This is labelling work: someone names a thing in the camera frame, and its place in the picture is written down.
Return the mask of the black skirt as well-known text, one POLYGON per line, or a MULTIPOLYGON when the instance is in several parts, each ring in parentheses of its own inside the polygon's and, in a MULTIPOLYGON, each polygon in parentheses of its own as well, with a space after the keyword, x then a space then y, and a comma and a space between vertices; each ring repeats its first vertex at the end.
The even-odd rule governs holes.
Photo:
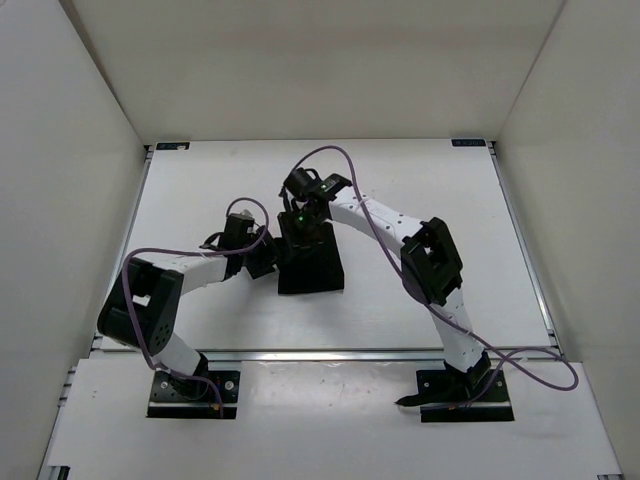
POLYGON ((333 225, 322 224, 318 233, 319 244, 298 251, 279 267, 279 295, 335 292, 345 288, 345 273, 333 225))

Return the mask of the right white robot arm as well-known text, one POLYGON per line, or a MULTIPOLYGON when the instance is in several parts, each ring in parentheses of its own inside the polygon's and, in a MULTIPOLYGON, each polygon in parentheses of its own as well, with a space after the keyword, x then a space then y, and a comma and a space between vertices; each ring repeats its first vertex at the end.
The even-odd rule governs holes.
POLYGON ((281 231, 292 245, 309 245, 329 222, 380 242, 391 263, 400 268, 407 293, 430 311, 444 347, 449 391, 467 401, 483 390, 490 370, 488 354, 471 336, 462 291, 463 262, 443 220, 406 216, 358 194, 339 174, 322 180, 303 168, 288 175, 279 196, 284 206, 281 231))

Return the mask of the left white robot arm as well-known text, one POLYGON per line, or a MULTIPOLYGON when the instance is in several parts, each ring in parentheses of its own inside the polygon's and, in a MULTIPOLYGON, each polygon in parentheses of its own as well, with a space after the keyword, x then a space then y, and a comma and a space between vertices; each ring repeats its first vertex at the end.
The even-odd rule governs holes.
POLYGON ((227 216, 216 239, 198 252, 158 249, 163 257, 156 261, 144 259, 145 250, 127 257, 97 320, 100 334, 141 352, 152 369, 174 377, 188 398, 206 392, 209 373, 206 357, 175 332, 181 298, 231 279, 270 235, 267 225, 257 227, 243 211, 227 216))

